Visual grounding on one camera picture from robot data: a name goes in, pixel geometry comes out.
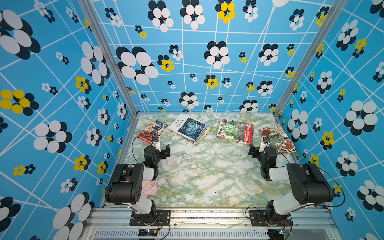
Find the red manga book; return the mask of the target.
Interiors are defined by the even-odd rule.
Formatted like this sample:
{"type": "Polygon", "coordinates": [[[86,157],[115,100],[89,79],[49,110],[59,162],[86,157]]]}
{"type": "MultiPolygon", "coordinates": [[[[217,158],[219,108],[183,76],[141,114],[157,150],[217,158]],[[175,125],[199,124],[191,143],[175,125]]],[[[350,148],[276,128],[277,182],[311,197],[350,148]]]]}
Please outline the red manga book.
{"type": "Polygon", "coordinates": [[[153,136],[160,136],[167,127],[168,124],[159,120],[153,120],[148,127],[138,135],[138,138],[146,144],[151,145],[153,143],[153,136]]]}

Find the pink cloth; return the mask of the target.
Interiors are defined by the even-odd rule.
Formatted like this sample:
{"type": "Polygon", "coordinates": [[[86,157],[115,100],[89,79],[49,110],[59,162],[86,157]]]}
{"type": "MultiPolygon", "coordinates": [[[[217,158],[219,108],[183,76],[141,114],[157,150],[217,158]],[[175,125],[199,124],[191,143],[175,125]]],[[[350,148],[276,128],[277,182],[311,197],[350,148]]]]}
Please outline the pink cloth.
{"type": "Polygon", "coordinates": [[[143,181],[142,195],[155,196],[157,194],[157,183],[158,183],[158,180],[143,181]]]}

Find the white book with galaxy cover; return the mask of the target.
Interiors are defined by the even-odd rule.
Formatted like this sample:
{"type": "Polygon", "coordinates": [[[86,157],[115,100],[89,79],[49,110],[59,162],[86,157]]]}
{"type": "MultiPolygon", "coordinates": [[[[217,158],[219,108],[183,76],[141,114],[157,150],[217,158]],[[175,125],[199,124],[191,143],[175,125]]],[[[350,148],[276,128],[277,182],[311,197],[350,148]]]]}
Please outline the white book with galaxy cover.
{"type": "Polygon", "coordinates": [[[197,142],[208,127],[209,124],[205,122],[199,121],[185,114],[179,114],[177,118],[168,126],[168,129],[192,142],[197,142]]]}

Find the yellow Chinese history picture book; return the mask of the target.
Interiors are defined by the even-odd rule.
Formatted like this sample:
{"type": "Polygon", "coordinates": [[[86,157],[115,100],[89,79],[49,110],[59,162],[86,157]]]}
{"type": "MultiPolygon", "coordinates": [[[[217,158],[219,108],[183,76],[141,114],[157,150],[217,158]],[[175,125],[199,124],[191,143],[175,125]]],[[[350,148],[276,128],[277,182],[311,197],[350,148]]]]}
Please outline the yellow Chinese history picture book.
{"type": "Polygon", "coordinates": [[[197,146],[202,141],[202,139],[207,136],[207,134],[211,131],[211,129],[212,128],[207,127],[205,132],[196,141],[191,141],[191,143],[193,143],[195,146],[197,146]]]}

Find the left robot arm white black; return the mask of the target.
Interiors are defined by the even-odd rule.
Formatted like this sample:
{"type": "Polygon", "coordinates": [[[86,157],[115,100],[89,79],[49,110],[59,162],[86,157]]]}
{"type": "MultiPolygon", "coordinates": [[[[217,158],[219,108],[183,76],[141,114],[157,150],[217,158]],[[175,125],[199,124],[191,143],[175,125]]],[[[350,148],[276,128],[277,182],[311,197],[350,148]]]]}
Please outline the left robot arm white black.
{"type": "Polygon", "coordinates": [[[170,146],[158,150],[153,146],[144,149],[141,164],[117,164],[105,191],[106,202],[126,206],[132,210],[130,226],[169,226],[171,211],[157,210],[155,202],[144,194],[144,181],[155,181],[159,163],[171,156],[170,146]]]}

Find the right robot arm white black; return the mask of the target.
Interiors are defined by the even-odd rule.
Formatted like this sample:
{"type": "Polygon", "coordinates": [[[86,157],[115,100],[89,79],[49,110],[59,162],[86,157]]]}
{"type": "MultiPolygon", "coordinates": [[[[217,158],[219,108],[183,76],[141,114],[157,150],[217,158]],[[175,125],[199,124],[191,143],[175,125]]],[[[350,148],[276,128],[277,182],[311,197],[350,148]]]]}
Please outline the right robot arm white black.
{"type": "Polygon", "coordinates": [[[273,147],[265,147],[262,152],[254,145],[249,149],[249,155],[259,160],[265,181],[288,182],[291,186],[290,192],[268,202],[264,216],[271,226],[286,220],[294,211],[330,203],[334,199],[333,189],[315,164],[287,163],[277,167],[277,153],[273,147]]]}

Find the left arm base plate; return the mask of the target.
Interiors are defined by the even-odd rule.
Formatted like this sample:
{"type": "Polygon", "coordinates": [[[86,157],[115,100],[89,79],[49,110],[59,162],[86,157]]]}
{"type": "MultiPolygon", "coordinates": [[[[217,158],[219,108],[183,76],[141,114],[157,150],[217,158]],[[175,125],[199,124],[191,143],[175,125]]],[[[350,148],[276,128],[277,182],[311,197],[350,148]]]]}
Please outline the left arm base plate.
{"type": "Polygon", "coordinates": [[[171,220],[170,210],[156,210],[149,214],[140,215],[132,211],[130,226],[169,226],[171,220]]]}

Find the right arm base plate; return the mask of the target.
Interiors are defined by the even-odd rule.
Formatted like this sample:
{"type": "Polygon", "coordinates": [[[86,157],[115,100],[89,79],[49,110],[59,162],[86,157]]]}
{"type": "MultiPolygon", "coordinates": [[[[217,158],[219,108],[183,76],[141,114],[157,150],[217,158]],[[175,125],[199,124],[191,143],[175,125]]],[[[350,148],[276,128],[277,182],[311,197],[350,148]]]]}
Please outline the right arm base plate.
{"type": "Polygon", "coordinates": [[[248,211],[248,217],[250,218],[253,227],[291,227],[293,222],[288,215],[277,215],[274,213],[267,213],[260,210],[248,211]]]}

